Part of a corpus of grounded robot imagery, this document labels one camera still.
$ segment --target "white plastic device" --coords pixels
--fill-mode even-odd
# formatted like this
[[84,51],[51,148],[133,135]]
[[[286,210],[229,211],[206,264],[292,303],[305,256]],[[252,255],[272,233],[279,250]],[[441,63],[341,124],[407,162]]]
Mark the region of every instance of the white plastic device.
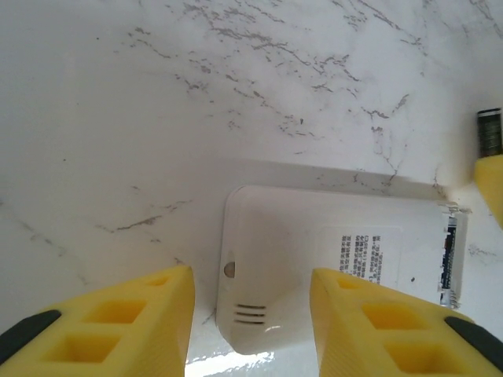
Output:
[[451,202],[244,186],[226,204],[217,324],[244,354],[313,341],[313,268],[456,307],[467,216]]

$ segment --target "sticker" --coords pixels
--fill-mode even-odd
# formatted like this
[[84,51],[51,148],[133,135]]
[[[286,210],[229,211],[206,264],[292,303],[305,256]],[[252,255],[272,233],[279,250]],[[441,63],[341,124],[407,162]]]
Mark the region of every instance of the sticker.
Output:
[[387,287],[398,285],[401,246],[396,227],[325,227],[318,240],[319,251],[335,251],[325,267],[335,262],[342,273]]

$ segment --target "small round hole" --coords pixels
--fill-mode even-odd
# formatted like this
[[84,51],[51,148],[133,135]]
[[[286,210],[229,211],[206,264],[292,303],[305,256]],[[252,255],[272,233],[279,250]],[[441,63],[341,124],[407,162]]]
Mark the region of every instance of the small round hole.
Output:
[[236,273],[236,262],[229,262],[223,268],[223,274],[231,279],[234,278],[234,274]]

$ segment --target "yellow foam pad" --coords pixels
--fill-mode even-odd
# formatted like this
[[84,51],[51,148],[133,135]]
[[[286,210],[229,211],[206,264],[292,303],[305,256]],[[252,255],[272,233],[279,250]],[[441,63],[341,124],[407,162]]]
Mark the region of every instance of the yellow foam pad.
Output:
[[191,268],[91,292],[0,365],[0,377],[184,375],[195,293]]
[[503,229],[503,155],[477,160],[474,180],[494,218]]
[[313,272],[310,309],[321,377],[501,377],[450,309],[329,269]]

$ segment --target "black cylindrical object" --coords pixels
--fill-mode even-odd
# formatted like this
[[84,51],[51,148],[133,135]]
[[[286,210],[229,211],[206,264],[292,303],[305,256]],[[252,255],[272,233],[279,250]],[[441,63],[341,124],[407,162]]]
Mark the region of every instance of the black cylindrical object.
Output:
[[477,112],[477,125],[479,128],[480,157],[502,154],[501,108],[491,108]]

